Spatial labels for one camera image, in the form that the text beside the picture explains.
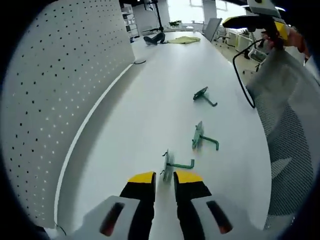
office floor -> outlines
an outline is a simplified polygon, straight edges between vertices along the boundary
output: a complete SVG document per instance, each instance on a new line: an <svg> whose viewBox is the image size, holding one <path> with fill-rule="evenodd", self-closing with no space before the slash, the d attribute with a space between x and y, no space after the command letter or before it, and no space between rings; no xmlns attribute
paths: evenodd
<svg viewBox="0 0 320 240"><path fill-rule="evenodd" d="M233 57L238 54L233 46L229 46L226 43L216 41L213 41L212 45L229 61L230 64L232 64ZM245 74L243 74L243 70L255 71L258 62L252 59L246 59L242 54L235 59L235 64L241 80L245 85L248 84L253 75L249 72L245 72Z"/></svg>

white desk surface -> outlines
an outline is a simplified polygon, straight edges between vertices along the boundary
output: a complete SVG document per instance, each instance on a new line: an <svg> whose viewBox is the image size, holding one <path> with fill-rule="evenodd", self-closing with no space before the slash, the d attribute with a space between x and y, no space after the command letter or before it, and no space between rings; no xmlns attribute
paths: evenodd
<svg viewBox="0 0 320 240"><path fill-rule="evenodd" d="M196 36L188 45L132 47L147 62L132 66L113 86L84 128L69 160L58 205L58 224L67 233L111 195L119 195L135 174L155 171L157 190L150 239L183 239L174 186L162 182L162 154L189 164L211 193L226 196L247 210L263 229L271 194L271 165L262 123L239 86L227 60L199 33L171 32L166 39ZM204 100L194 93L208 86ZM195 125L203 122L203 141L192 150Z"/></svg>

pegboard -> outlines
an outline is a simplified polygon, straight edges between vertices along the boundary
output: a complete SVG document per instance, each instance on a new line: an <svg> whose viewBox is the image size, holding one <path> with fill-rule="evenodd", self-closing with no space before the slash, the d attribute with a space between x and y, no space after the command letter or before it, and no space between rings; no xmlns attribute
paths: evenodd
<svg viewBox="0 0 320 240"><path fill-rule="evenodd" d="M54 227L57 183L90 109L134 61L118 0L59 0L26 30L1 101L5 168L38 226Z"/></svg>

cable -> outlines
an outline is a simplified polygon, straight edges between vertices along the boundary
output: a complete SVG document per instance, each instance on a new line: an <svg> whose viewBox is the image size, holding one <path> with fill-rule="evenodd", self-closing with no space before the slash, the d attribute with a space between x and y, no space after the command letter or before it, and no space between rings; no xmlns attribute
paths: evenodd
<svg viewBox="0 0 320 240"><path fill-rule="evenodd" d="M246 91L245 91L245 89L244 89L244 86L243 86L242 83L241 83L241 79L240 79L240 76L239 76L239 73L238 73L238 70L237 70L237 67L236 67L236 57L240 56L240 55L243 54L246 50L248 50L249 48L251 48L254 44L259 43L259 42L261 42L262 40L264 40L264 39L260 39L260 40L254 41L254 42L253 42L252 44L250 44L247 48L245 48L244 50L242 50L241 52L239 52L237 55L235 55L235 56L233 57L233 59L232 59L232 64L233 64L233 67L234 67L234 70L235 70L235 74L236 74L236 76L237 76L237 78L238 78L238 81L239 81L239 84L240 84L240 86L241 86L241 88L242 88L243 94L245 95L246 100L248 101L248 103L250 104L250 106L251 106L253 109L256 107L256 103L255 103L255 100L250 96L251 99L252 99L253 104L251 103L251 101L249 100L249 98L248 98L248 96L247 96L247 93L246 93Z"/></svg>
<svg viewBox="0 0 320 240"><path fill-rule="evenodd" d="M144 64L146 61L147 61L147 60L144 60L144 61L139 62L139 63L133 62L133 64L135 64L135 65Z"/></svg>
<svg viewBox="0 0 320 240"><path fill-rule="evenodd" d="M62 231L63 231L63 233L64 233L64 235L65 236L67 236L67 234L66 234L66 231L61 227L61 226L59 226L58 224L56 224L56 223L54 223L57 227L59 227Z"/></svg>

white wall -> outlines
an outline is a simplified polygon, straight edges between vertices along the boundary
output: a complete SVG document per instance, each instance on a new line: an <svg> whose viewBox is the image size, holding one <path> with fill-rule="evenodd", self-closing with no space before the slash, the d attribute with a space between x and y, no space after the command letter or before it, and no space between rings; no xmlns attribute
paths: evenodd
<svg viewBox="0 0 320 240"><path fill-rule="evenodd" d="M169 26L169 22L170 22L167 1L159 0L158 7L159 7L161 22L163 27L165 28ZM204 11L205 23L208 23L210 18L216 18L217 17L216 2L214 0L203 0L203 11ZM142 35L143 30L159 27L156 11L155 12L146 11L143 4L134 6L133 14L134 14L135 23L137 25L140 35Z"/></svg>

